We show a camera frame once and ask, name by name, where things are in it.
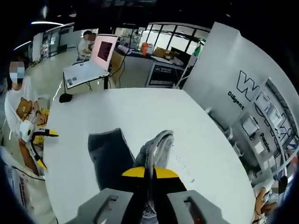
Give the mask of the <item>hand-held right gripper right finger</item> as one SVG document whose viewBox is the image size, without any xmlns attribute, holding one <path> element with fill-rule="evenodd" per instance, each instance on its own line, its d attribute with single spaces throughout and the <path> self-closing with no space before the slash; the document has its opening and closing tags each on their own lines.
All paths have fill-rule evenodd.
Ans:
<svg viewBox="0 0 299 224">
<path fill-rule="evenodd" d="M 153 201 L 160 224 L 226 224 L 221 209 L 195 190 L 187 190 L 179 176 L 154 167 Z"/>
</svg>

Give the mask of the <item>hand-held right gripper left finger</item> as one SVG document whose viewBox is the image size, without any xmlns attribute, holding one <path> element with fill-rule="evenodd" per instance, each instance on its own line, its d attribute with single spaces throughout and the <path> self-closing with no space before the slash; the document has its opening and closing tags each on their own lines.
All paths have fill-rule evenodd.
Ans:
<svg viewBox="0 0 299 224">
<path fill-rule="evenodd" d="M 78 224 L 139 224 L 146 204 L 146 168 L 125 171 L 114 188 L 105 188 L 82 204 Z"/>
</svg>

